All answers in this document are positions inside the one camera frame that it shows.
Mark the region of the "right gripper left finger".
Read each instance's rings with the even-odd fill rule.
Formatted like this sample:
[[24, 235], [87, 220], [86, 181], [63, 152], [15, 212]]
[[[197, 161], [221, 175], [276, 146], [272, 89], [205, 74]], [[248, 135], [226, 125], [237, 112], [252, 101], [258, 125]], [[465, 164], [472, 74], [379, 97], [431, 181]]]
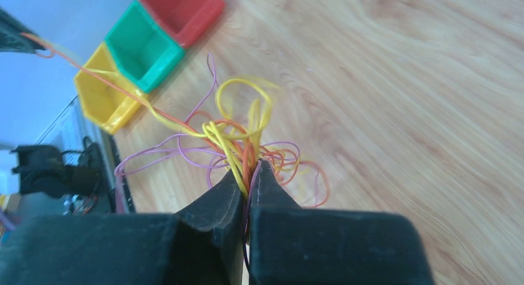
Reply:
[[35, 217], [1, 246], [1, 283], [240, 284], [241, 220], [231, 172], [176, 213]]

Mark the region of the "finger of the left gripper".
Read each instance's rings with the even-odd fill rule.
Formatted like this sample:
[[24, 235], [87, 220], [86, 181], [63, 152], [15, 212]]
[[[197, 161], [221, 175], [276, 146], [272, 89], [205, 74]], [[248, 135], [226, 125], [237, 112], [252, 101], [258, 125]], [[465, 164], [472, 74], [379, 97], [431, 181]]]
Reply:
[[1, 52], [36, 54], [37, 50], [45, 50], [44, 46], [23, 36], [23, 33], [33, 34], [22, 22], [1, 9]]

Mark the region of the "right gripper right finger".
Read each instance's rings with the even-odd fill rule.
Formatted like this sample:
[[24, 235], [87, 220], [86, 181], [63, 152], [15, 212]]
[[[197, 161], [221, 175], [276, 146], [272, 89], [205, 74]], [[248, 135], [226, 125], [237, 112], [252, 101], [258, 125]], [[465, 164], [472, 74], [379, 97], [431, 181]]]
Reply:
[[251, 180], [250, 284], [433, 284], [421, 237], [394, 213], [299, 206], [266, 161]]

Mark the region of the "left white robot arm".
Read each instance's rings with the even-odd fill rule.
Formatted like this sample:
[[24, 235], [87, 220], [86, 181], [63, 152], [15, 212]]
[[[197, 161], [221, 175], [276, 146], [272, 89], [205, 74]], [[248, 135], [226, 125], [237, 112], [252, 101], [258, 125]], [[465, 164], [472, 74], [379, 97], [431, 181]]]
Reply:
[[[38, 35], [5, 10], [1, 10], [1, 52], [40, 54], [52, 50]], [[52, 198], [65, 195], [99, 195], [104, 186], [100, 147], [88, 137], [78, 152], [78, 163], [64, 161], [68, 151], [52, 145], [24, 145], [1, 149], [1, 194], [44, 193]]]

